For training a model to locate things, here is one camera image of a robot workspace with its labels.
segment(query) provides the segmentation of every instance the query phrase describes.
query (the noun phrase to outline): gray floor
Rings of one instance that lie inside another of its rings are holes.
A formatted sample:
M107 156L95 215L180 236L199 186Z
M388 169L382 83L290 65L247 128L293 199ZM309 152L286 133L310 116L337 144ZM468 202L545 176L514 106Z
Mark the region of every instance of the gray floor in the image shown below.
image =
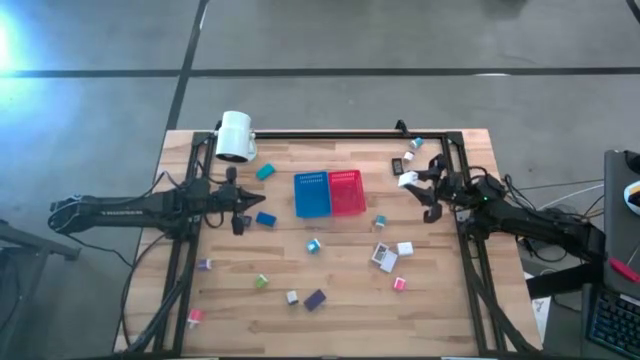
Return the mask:
M5 0L0 70L180 69L197 5ZM640 25L623 0L212 0L193 64L595 66L640 66ZM177 82L0 78L0 218L68 243L46 226L49 202L144 191ZM230 109L251 114L257 128L389 128L400 118L411 127L486 127L501 173L525 187L600 178L604 150L638 150L639 88L640 75L200 78L188 83L177 127L211 128ZM541 205L581 188L527 194ZM566 203L584 210L601 194ZM132 258L138 235L101 229L80 237ZM523 257L532 272L575 264ZM117 258L90 249L75 263L52 258L20 355L108 354L126 273ZM545 347L577 355L579 319L561 311L552 311Z

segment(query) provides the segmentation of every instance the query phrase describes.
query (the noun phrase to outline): red tray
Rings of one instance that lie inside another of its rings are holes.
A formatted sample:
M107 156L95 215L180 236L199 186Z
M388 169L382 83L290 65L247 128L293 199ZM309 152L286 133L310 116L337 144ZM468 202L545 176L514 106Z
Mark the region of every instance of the red tray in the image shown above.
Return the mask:
M367 210L360 170L330 172L329 192L334 216L356 215Z

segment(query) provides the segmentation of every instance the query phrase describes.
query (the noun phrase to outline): blue basket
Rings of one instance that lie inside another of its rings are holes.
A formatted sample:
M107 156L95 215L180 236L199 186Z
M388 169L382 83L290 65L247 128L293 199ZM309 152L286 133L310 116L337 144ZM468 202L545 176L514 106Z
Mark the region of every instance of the blue basket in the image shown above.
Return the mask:
M296 174L293 177L296 216L314 218L331 215L329 176L326 171Z

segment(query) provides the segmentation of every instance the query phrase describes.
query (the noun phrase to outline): keyboard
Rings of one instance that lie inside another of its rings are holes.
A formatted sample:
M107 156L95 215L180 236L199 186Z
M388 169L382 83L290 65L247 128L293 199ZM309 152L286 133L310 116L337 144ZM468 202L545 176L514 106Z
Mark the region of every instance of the keyboard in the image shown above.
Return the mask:
M587 339L640 360L640 306L604 289L594 306Z

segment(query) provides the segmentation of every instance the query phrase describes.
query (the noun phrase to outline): wooden table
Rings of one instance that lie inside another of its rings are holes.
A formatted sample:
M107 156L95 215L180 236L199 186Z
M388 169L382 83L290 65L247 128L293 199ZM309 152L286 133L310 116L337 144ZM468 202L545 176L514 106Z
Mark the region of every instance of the wooden table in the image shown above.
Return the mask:
M192 131L167 133L158 173L184 178ZM489 133L463 130L470 165L498 175ZM206 356L417 356L477 353L453 216L445 210L435 224L424 224L424 208L397 187L390 159L401 157L407 140L259 140L255 161L238 166L238 184L265 194L267 200L247 215L265 211L278 217L274 230L252 224L244 236L233 236L229 222L220 229L203 226L199 258L213 259L213 270L196 272L191 307L202 309L203 322L187 329L184 355ZM441 152L427 141L408 169L426 169ZM276 173L266 181L255 177L265 163ZM212 177L222 179L228 166L214 160ZM293 175L317 170L359 169L367 211L353 217L303 220L295 216ZM157 190L171 188L163 182ZM382 231L372 221L387 217ZM210 215L212 223L217 215ZM158 236L145 230L140 248ZM305 244L318 238L322 249L309 255ZM411 241L414 255L399 258L392 274L370 258L378 242L392 248ZM534 346L540 339L528 297L516 243L512 236L492 235L487 242L498 300L506 314ZM170 242L163 240L136 270L127 319L137 334L160 303ZM263 273L264 289L254 287ZM392 290L396 276L407 290ZM325 303L314 312L302 304L289 306L286 292L296 290L301 302L317 289ZM484 313L487 336L489 321ZM175 317L170 318L167 344ZM116 348L122 348L118 336Z

